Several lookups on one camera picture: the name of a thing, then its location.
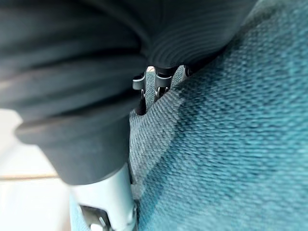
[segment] white floor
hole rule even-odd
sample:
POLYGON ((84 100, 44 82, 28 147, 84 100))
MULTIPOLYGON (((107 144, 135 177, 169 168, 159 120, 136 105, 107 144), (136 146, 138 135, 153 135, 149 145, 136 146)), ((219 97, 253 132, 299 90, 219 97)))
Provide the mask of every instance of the white floor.
POLYGON ((0 109, 0 230, 69 231, 68 187, 38 147, 14 137, 20 122, 0 109))

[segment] woven textured fabric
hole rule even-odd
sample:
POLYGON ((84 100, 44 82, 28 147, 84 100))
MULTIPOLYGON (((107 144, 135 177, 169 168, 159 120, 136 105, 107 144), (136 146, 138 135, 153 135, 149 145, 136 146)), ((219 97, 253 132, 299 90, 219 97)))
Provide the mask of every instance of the woven textured fabric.
POLYGON ((259 2, 154 105, 148 74, 148 112, 130 118, 140 231, 308 230, 307 18, 307 0, 259 2))

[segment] teal fabric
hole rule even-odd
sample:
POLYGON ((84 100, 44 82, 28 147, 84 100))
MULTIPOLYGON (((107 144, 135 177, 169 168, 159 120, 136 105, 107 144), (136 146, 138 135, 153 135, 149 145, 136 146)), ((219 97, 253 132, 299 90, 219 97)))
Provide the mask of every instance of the teal fabric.
POLYGON ((307 19, 307 0, 263 0, 154 105, 148 74, 148 112, 130 118, 140 231, 308 230, 307 19))

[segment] teal upholstery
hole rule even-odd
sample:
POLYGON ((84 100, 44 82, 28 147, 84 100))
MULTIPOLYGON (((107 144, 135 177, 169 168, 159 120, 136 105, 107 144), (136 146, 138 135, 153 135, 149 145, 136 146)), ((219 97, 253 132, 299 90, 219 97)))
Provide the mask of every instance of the teal upholstery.
POLYGON ((148 112, 130 118, 140 231, 308 230, 307 19, 307 0, 260 1, 154 105, 148 73, 148 112))

